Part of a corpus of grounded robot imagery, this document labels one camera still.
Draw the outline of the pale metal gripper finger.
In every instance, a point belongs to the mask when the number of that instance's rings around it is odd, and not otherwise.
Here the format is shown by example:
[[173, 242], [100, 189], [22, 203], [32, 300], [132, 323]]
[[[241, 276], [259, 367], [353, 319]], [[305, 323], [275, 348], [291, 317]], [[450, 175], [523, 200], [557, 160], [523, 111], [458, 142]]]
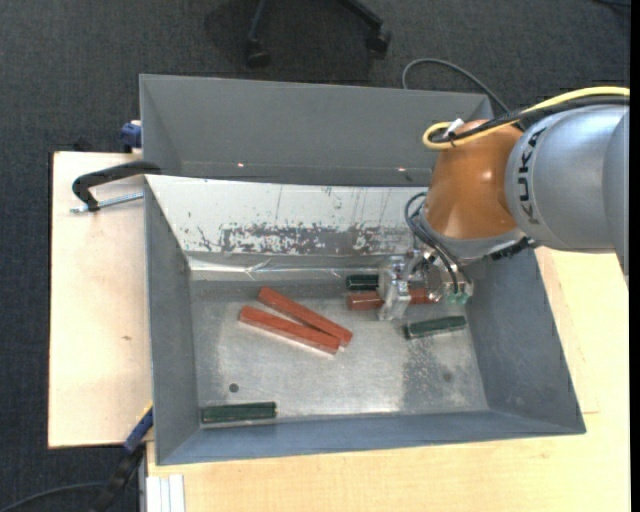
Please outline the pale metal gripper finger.
[[406, 281], [393, 280], [379, 288], [383, 300], [377, 318], [381, 321], [401, 319], [411, 302], [409, 285]]
[[378, 294], [380, 296], [408, 296], [409, 277], [407, 259], [391, 256], [379, 268]]

